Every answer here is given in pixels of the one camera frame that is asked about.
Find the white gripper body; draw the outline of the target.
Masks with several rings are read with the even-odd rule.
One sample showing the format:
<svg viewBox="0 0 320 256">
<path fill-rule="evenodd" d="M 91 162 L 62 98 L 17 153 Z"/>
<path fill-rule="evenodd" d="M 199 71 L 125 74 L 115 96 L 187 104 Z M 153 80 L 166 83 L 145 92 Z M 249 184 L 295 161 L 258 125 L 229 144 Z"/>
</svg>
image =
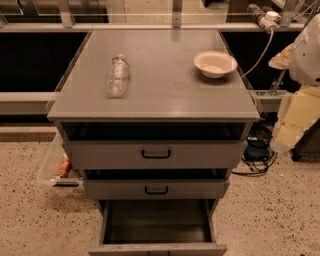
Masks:
<svg viewBox="0 0 320 256">
<path fill-rule="evenodd" d="M 289 74 L 301 85 L 320 86 L 320 14 L 316 14 L 292 44 Z"/>
</svg>

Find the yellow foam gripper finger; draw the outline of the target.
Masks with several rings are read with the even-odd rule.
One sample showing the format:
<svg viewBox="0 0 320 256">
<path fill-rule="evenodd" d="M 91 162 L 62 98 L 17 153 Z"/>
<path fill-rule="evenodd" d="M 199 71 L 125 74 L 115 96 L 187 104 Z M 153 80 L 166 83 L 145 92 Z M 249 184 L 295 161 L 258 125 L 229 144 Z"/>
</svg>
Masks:
<svg viewBox="0 0 320 256">
<path fill-rule="evenodd" d="M 291 61 L 291 53 L 292 44 L 288 45 L 281 52 L 272 57 L 271 60 L 268 62 L 268 65 L 274 69 L 288 69 Z"/>
<path fill-rule="evenodd" d="M 286 153 L 320 118 L 320 88 L 304 86 L 281 100 L 277 122 L 272 131 L 271 149 Z"/>
</svg>

